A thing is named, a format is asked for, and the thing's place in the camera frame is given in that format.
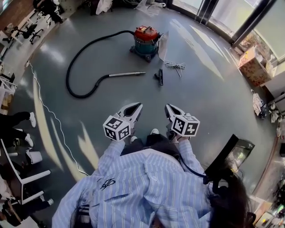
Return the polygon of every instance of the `red vacuum cleaner lid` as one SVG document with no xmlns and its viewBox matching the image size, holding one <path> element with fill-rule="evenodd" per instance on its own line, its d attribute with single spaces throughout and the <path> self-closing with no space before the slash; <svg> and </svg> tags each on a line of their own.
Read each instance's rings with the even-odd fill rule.
<svg viewBox="0 0 285 228">
<path fill-rule="evenodd" d="M 156 29 L 154 29 L 150 26 L 147 27 L 147 26 L 142 25 L 142 26 L 137 28 L 134 35 L 138 39 L 141 39 L 143 41 L 151 41 L 151 40 L 156 39 L 156 37 L 158 36 L 158 33 L 157 33 Z"/>
</svg>

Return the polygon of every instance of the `logo on shirt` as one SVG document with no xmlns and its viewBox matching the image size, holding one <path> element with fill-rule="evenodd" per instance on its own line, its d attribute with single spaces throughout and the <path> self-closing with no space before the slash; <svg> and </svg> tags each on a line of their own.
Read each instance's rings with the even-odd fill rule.
<svg viewBox="0 0 285 228">
<path fill-rule="evenodd" d="M 115 184 L 115 183 L 116 183 L 116 181 L 114 181 L 113 178 L 106 180 L 100 189 L 102 189 L 102 191 L 103 191 L 105 188 L 107 188 L 108 186 Z"/>
</svg>

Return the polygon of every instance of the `black cable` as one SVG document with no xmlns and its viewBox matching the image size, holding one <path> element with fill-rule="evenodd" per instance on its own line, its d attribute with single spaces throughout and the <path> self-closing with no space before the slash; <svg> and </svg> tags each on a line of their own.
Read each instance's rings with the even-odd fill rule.
<svg viewBox="0 0 285 228">
<path fill-rule="evenodd" d="M 195 172 L 194 170 L 192 170 L 191 168 L 189 168 L 189 167 L 185 164 L 185 162 L 184 162 L 182 156 L 179 155 L 179 159 L 183 162 L 183 164 L 186 166 L 186 168 L 187 168 L 191 173 L 195 174 L 195 175 L 198 176 L 198 177 L 202 177 L 202 178 L 207 177 L 206 175 L 197 173 L 197 172 Z"/>
<path fill-rule="evenodd" d="M 104 75 L 103 77 L 99 78 L 98 81 L 96 82 L 96 84 L 94 85 L 93 89 L 92 89 L 90 92 L 88 92 L 88 93 L 86 93 L 86 94 L 84 94 L 84 95 L 75 94 L 75 93 L 71 90 L 71 88 L 70 88 L 70 86 L 69 86 L 69 74 L 70 74 L 71 67 L 72 67 L 73 63 L 75 62 L 75 60 L 77 59 L 77 57 L 78 57 L 87 47 L 89 47 L 91 44 L 96 43 L 96 42 L 98 42 L 98 41 L 102 41 L 102 40 L 104 40 L 104 39 L 108 39 L 108 38 L 111 38 L 111 37 L 120 35 L 120 34 L 122 34 L 122 33 L 130 33 L 130 34 L 134 35 L 134 32 L 132 32 L 132 31 L 123 30 L 123 31 L 120 31 L 120 32 L 115 33 L 115 34 L 112 34 L 112 35 L 108 35 L 108 36 L 105 36 L 105 37 L 100 37 L 100 38 L 98 38 L 98 39 L 96 39 L 96 40 L 93 40 L 93 41 L 89 42 L 88 44 L 86 44 L 86 45 L 85 45 L 83 48 L 81 48 L 80 51 L 75 55 L 75 57 L 73 58 L 73 60 L 71 61 L 70 65 L 69 65 L 69 67 L 68 67 L 68 70 L 67 70 L 67 73 L 66 73 L 66 79 L 65 79 L 67 90 L 68 90 L 68 92 L 69 92 L 72 96 L 74 96 L 75 98 L 87 98 L 87 97 L 91 96 L 92 93 L 94 93 L 95 90 L 98 88 L 100 82 L 101 82 L 102 80 L 104 80 L 105 78 L 108 78 L 108 77 L 109 77 L 109 74 L 107 74 L 107 75 Z"/>
</svg>

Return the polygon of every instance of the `white cord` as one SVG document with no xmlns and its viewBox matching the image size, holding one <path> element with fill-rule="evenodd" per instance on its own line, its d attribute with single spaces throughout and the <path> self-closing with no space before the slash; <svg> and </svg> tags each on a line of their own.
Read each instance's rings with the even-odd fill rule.
<svg viewBox="0 0 285 228">
<path fill-rule="evenodd" d="M 60 129 L 61 129 L 61 121 L 56 117 L 56 115 L 55 115 L 54 112 L 52 112 L 52 111 L 49 110 L 49 108 L 43 103 L 43 100 L 41 99 L 41 86 L 40 86 L 40 83 L 39 83 L 39 81 L 37 80 L 37 78 L 36 78 L 36 76 L 35 76 L 35 74 L 34 74 L 32 64 L 28 61 L 27 66 L 28 66 L 29 64 L 31 65 L 32 74 L 34 75 L 34 79 L 36 80 L 37 84 L 39 85 L 39 98 L 40 98 L 40 101 L 41 101 L 41 103 L 43 104 L 43 106 L 46 107 L 46 109 L 49 111 L 49 113 L 52 113 L 52 114 L 54 115 L 55 119 L 59 122 L 59 126 L 60 126 Z M 62 129 L 61 129 L 61 133 L 62 133 L 62 136 L 63 136 L 63 143 L 64 143 L 64 145 L 66 146 L 66 148 L 69 150 L 69 152 L 70 152 L 70 154 L 71 154 L 71 157 L 72 157 L 73 160 L 75 161 L 75 163 L 76 163 L 76 165 L 77 165 L 78 171 L 81 172 L 81 173 L 83 173 L 83 174 L 85 174 L 85 175 L 87 175 L 87 176 L 89 176 L 87 173 L 85 173 L 84 171 L 82 171 L 82 170 L 79 169 L 79 166 L 78 166 L 77 161 L 76 161 L 75 158 L 73 157 L 70 148 L 69 148 L 69 147 L 66 145 L 66 143 L 65 143 L 65 137 L 64 137 L 64 134 L 63 134 Z"/>
<path fill-rule="evenodd" d="M 185 63 L 175 63 L 175 62 L 171 62 L 171 61 L 166 61 L 165 63 L 165 66 L 166 67 L 173 67 L 176 69 L 179 77 L 182 77 L 182 70 L 185 69 L 186 67 L 186 64 Z"/>
</svg>

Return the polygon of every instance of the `white chair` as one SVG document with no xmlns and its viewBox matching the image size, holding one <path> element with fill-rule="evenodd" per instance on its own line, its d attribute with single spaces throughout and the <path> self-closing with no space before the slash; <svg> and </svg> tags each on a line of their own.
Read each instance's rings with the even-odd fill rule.
<svg viewBox="0 0 285 228">
<path fill-rule="evenodd" d="M 1 143 L 2 143 L 2 150 L 0 152 L 0 163 L 1 165 L 3 165 L 4 167 L 8 166 L 9 167 L 9 171 L 11 173 L 11 180 L 10 180 L 10 189 L 13 193 L 13 196 L 16 198 L 20 198 L 20 203 L 21 204 L 26 204 L 27 202 L 30 202 L 31 200 L 34 200 L 35 198 L 41 196 L 42 194 L 44 194 L 43 191 L 40 191 L 26 199 L 23 199 L 23 188 L 24 188 L 24 184 L 30 183 L 34 180 L 37 180 L 39 178 L 42 178 L 44 176 L 49 175 L 51 172 L 50 170 L 41 172 L 39 174 L 27 177 L 25 179 L 21 179 L 21 177 L 18 175 L 15 167 L 13 166 L 13 163 L 11 162 L 10 156 L 7 153 L 6 147 L 3 143 L 3 140 L 1 139 Z"/>
<path fill-rule="evenodd" d="M 11 82 L 8 82 L 6 79 L 0 77 L 0 105 L 2 105 L 5 94 L 14 95 L 17 86 Z"/>
</svg>

